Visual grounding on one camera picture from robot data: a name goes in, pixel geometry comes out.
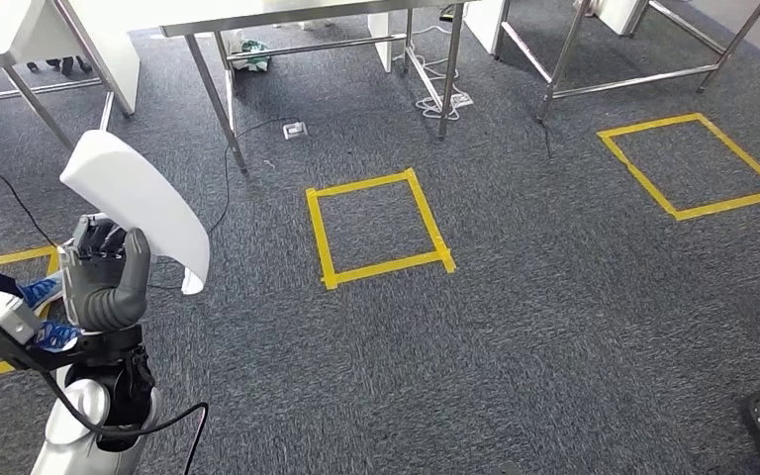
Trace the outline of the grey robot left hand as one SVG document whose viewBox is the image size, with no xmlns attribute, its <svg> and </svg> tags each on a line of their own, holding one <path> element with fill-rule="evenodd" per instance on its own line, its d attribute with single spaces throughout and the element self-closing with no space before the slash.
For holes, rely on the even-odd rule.
<svg viewBox="0 0 760 475">
<path fill-rule="evenodd" d="M 127 230 L 103 213 L 82 215 L 58 252 L 71 322 L 99 332 L 143 316 L 151 258 L 143 230 Z"/>
</svg>

